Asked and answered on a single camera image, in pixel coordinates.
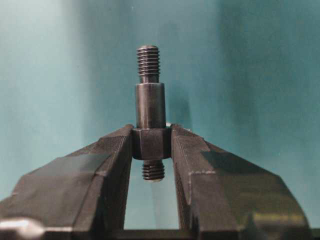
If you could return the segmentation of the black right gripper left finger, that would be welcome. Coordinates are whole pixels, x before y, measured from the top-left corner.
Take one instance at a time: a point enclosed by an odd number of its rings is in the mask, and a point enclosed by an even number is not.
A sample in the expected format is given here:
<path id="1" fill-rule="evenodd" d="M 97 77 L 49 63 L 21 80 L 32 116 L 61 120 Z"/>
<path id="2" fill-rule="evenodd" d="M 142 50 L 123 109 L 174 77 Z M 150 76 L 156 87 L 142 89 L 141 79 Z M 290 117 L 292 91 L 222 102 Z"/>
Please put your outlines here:
<path id="1" fill-rule="evenodd" d="M 124 227 L 132 125 L 23 175 L 0 203 L 3 240 L 93 240 Z"/>

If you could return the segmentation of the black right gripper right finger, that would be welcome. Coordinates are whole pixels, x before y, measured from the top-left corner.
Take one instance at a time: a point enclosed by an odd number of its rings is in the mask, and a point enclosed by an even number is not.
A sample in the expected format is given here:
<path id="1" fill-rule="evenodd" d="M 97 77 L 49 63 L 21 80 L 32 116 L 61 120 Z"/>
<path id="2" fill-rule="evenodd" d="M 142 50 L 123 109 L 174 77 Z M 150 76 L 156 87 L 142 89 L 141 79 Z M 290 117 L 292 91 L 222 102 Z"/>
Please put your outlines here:
<path id="1" fill-rule="evenodd" d="M 179 226 L 200 240 L 308 240 L 308 220 L 284 181 L 174 124 Z"/>

